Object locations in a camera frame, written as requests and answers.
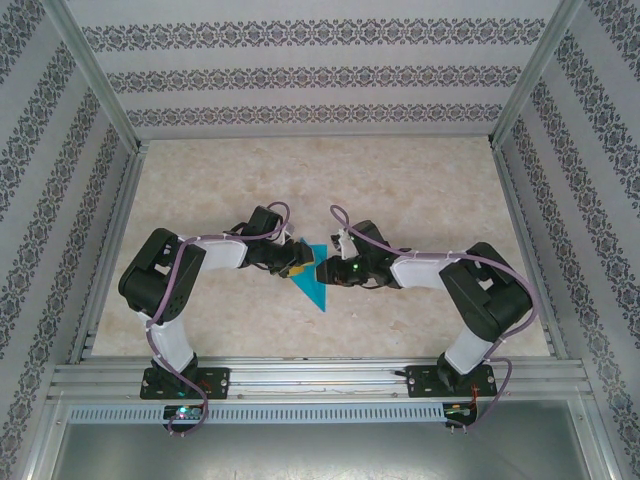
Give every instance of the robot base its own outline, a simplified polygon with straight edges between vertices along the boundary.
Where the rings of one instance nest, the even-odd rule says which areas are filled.
[[[410,398],[473,397],[474,390],[476,397],[495,397],[498,393],[490,365],[479,365],[465,375],[464,382],[456,387],[455,392],[442,383],[436,365],[410,365],[398,374],[407,378]]]
[[[228,368],[195,367],[187,375],[186,370],[188,369],[189,367],[185,369],[183,375],[198,385],[206,393],[209,400],[225,400],[227,398],[231,370]],[[176,380],[176,377],[162,367],[154,365],[147,368],[142,377],[140,398],[142,400],[200,399],[198,392]]]

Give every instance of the enclosure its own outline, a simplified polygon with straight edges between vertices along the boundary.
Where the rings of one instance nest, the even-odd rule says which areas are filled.
[[[0,9],[0,478],[640,477],[636,0]],[[445,291],[329,285],[323,311],[246,268],[198,277],[187,335],[226,399],[168,437],[180,403],[139,398],[152,352],[117,283],[153,229],[276,200],[329,255],[339,204],[526,275],[542,309],[486,423],[450,435],[469,399],[397,375],[463,328]]]

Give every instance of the metal plate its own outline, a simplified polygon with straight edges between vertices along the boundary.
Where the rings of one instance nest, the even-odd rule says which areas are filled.
[[[440,422],[393,420],[296,425],[295,420],[280,425],[235,420],[205,425],[185,439],[170,437],[157,421],[70,425],[53,479],[590,478],[566,402],[500,403],[468,435],[451,434]]]
[[[476,388],[476,396],[493,397],[497,393],[493,368],[490,365],[480,365],[475,369],[469,380],[461,385],[455,393],[438,378],[438,367],[435,365],[410,365],[405,369],[410,398],[446,398],[472,397]]]
[[[228,368],[199,367],[195,383],[204,390],[209,400],[225,400],[229,393],[230,372]],[[156,380],[155,369],[145,369],[140,386],[142,400],[197,400],[200,398],[195,390],[184,394],[175,388],[161,388],[163,387],[160,387]]]

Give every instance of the gray metal panel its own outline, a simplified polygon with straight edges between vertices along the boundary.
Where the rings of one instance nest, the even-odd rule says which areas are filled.
[[[54,474],[106,479],[589,478],[565,402],[501,404],[469,435],[440,425],[69,425]]]

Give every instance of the damask stripe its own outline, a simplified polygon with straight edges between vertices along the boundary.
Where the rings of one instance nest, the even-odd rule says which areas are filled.
[[[20,317],[25,296],[31,288],[35,269],[49,240],[49,233],[58,217],[60,206],[71,182],[91,127],[98,115],[100,104],[89,89],[85,93],[67,138],[58,153],[46,186],[33,212],[33,220],[27,227],[24,243],[18,247],[14,268],[8,273],[0,297],[0,360],[9,345],[11,330]]]
[[[500,151],[502,153],[502,158],[504,159],[504,164],[507,167],[507,172],[509,173],[509,177],[511,179],[511,184],[513,185],[513,192],[516,195],[516,198],[518,199],[518,206],[520,207],[520,211],[522,212],[522,218],[524,219],[524,223],[525,223],[525,227],[527,228],[527,233],[529,234],[529,238],[531,239],[531,247],[533,248],[533,253],[536,256],[536,261],[538,262],[538,266],[540,267],[540,274],[542,276],[542,281],[544,282],[544,288],[545,291],[547,293],[547,296],[549,298],[550,301],[550,305],[551,305],[551,309],[553,310],[553,316],[556,320],[556,324],[558,326],[558,330],[560,331],[560,339],[562,340],[562,344],[564,345],[564,349],[567,352],[567,355],[569,356],[569,358],[572,358],[573,355],[571,353],[571,348],[569,346],[569,343],[567,342],[567,336],[564,332],[564,326],[561,323],[561,318],[558,315],[558,308],[555,304],[555,302],[553,301],[553,295],[551,295],[551,287],[549,286],[549,281],[547,280],[547,276],[544,274],[544,268],[542,266],[542,260],[540,258],[540,254],[538,252],[538,249],[536,248],[536,245],[534,243],[534,236],[533,236],[533,231],[531,230],[531,227],[529,226],[529,222],[527,221],[527,215],[526,212],[524,211],[523,208],[523,202],[522,199],[520,198],[520,193],[518,192],[518,188],[517,185],[515,183],[515,180],[513,178],[513,173],[511,171],[511,165],[509,165],[509,157],[507,155],[507,153],[504,150],[504,144],[500,147]]]
[[[632,2],[620,0],[589,0],[587,4],[609,34],[622,59],[629,65],[635,79],[640,82],[638,8]]]
[[[45,16],[38,0],[15,0],[0,22],[0,85],[16,64],[22,49]]]
[[[104,246],[105,246],[105,240],[107,239],[107,234],[109,233],[109,229],[111,228],[111,218],[113,217],[113,214],[115,212],[116,209],[116,204],[118,202],[118,199],[120,197],[120,189],[122,187],[122,184],[124,182],[126,173],[129,171],[129,164],[131,163],[131,160],[134,159],[137,156],[136,153],[131,153],[131,154],[127,154],[127,160],[124,164],[124,167],[122,169],[122,174],[120,175],[120,181],[118,182],[118,188],[116,188],[116,193],[115,193],[115,199],[113,201],[113,203],[111,204],[111,210],[109,212],[109,217],[107,220],[107,224],[106,227],[104,229],[104,232],[102,234],[102,240],[100,241],[100,248],[98,249],[98,254],[96,255],[96,260],[95,260],[95,264],[93,267],[93,272],[91,272],[91,277],[89,277],[89,282],[87,283],[87,291],[84,294],[84,300],[82,301],[82,308],[80,309],[80,314],[78,315],[78,319],[75,322],[75,329],[73,332],[73,338],[71,339],[71,343],[69,344],[69,351],[67,353],[67,363],[72,363],[71,362],[71,355],[73,355],[73,348],[76,345],[76,342],[78,341],[78,334],[80,333],[80,325],[82,324],[82,320],[84,318],[85,312],[87,310],[87,307],[89,307],[89,297],[91,296],[91,290],[93,289],[93,283],[96,280],[96,276],[98,273],[98,266],[100,264],[100,259],[102,257],[102,251],[104,250]]]
[[[620,177],[620,184],[624,185],[627,197],[632,200],[632,207],[640,209],[640,150],[629,134],[629,129],[621,121],[615,105],[573,34],[565,35],[555,55],[587,114],[602,149],[609,154],[609,162]]]
[[[347,87],[512,87],[520,67],[396,66],[236,68],[123,72],[107,76],[116,93]]]
[[[96,52],[307,45],[533,45],[544,19],[286,20],[84,27]]]
[[[602,207],[589,171],[582,164],[578,149],[544,81],[531,92],[531,100],[558,155],[596,253],[602,259],[611,291],[615,292],[616,302],[623,310],[622,316],[629,322],[627,328],[637,340],[636,348],[640,349],[640,287],[634,283],[635,275],[631,273],[629,260],[618,245],[618,236],[611,231],[609,215]]]
[[[120,139],[111,125],[107,130],[105,139],[100,147],[93,172],[82,197],[80,208],[76,213],[69,239],[59,264],[59,270],[54,276],[51,293],[47,298],[43,317],[38,322],[38,333],[34,336],[33,344],[29,348],[29,360],[25,362],[25,370],[20,375],[18,390],[14,393],[15,401],[9,407],[9,420],[3,425],[3,434],[0,437],[0,480],[9,479],[11,470],[15,465],[18,451],[24,440],[27,430],[27,420],[33,410],[33,402],[37,398],[38,389],[41,386],[41,375],[44,366],[51,353],[52,341],[58,331],[58,325],[63,318],[67,295],[73,285],[73,280],[80,264],[87,238],[91,231],[91,224],[99,205],[100,196],[106,183],[111,164],[113,162],[116,147]],[[124,180],[125,169],[120,177],[118,190]],[[109,231],[108,224],[113,216],[116,200],[111,205],[109,220],[104,230],[102,245]]]
[[[11,204],[11,197],[15,195],[24,175],[25,167],[31,162],[35,147],[51,120],[53,111],[58,105],[71,74],[76,68],[71,52],[64,42],[53,55],[47,65],[44,75],[38,81],[38,86],[29,99],[24,115],[18,119],[13,129],[13,136],[9,138],[2,150],[0,159],[0,222],[4,220]]]
[[[538,154],[521,117],[516,122],[512,134],[525,165],[531,163],[539,164]],[[529,237],[532,239],[540,272],[549,292],[549,299],[554,311],[557,311],[544,267],[540,261],[538,249],[533,243],[535,236],[527,220],[524,202],[518,193],[509,162],[507,161],[506,164],[520,210],[525,219]],[[573,303],[578,317],[578,323],[583,329],[586,345],[591,353],[591,360],[596,366],[596,373],[603,384],[603,392],[607,396],[607,404],[613,413],[613,420],[618,426],[618,434],[627,446],[625,453],[631,457],[631,468],[635,475],[640,476],[640,426],[638,425],[638,413],[634,411],[631,395],[627,392],[625,382],[621,379],[622,371],[620,370],[620,365],[616,363],[611,342],[603,331],[600,314],[593,306],[591,292],[581,274],[580,265],[576,260],[573,245],[569,241],[568,232],[566,231],[564,220],[560,216],[558,206],[553,198],[550,197],[550,190],[538,184],[538,178],[543,177],[544,174],[540,169],[535,169],[535,171],[527,170],[527,174],[535,191],[538,208],[545,221],[556,259],[562,268],[562,275],[570,292],[571,303]]]
[[[296,105],[128,110],[134,127],[367,122],[493,122],[501,105]]]

